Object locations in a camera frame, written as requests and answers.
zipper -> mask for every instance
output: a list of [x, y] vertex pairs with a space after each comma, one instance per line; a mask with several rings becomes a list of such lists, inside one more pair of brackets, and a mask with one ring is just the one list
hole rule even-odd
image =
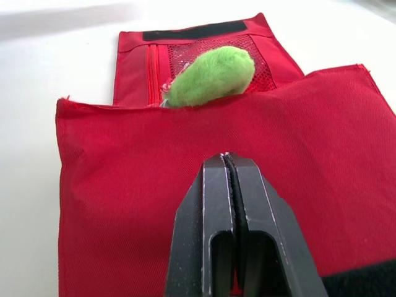
[[158, 45], [148, 45], [147, 49], [147, 84], [148, 105], [159, 106], [160, 94], [160, 61]]

black velcro strip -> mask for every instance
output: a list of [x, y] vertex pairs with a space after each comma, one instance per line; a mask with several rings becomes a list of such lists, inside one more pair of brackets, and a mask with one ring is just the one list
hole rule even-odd
[[396, 296], [396, 260], [322, 279], [329, 297]]
[[166, 39], [202, 39], [221, 34], [241, 32], [247, 27], [242, 20], [204, 25], [180, 31], [147, 31], [143, 32], [144, 41], [166, 40]]

red fabric pouch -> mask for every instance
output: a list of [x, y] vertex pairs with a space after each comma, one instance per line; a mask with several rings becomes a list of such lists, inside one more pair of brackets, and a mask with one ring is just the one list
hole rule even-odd
[[59, 100], [56, 130], [61, 297], [162, 296], [176, 209], [222, 152], [290, 204], [321, 277], [396, 258], [396, 118], [362, 66], [199, 108]]
[[246, 93], [273, 90], [303, 76], [263, 14], [184, 30], [121, 32], [113, 104], [158, 106], [164, 84], [198, 55], [225, 45], [247, 50], [255, 62], [256, 73]]

green felt ball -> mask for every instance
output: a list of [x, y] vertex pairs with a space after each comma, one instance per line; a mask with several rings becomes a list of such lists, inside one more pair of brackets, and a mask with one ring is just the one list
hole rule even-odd
[[254, 61], [244, 49], [222, 46], [198, 56], [164, 94], [170, 107], [203, 105], [243, 93], [254, 75]]

clamp jaw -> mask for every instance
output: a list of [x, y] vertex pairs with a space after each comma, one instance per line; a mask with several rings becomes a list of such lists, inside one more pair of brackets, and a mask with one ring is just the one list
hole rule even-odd
[[327, 297], [293, 211], [257, 165], [204, 162], [174, 221], [165, 295]]

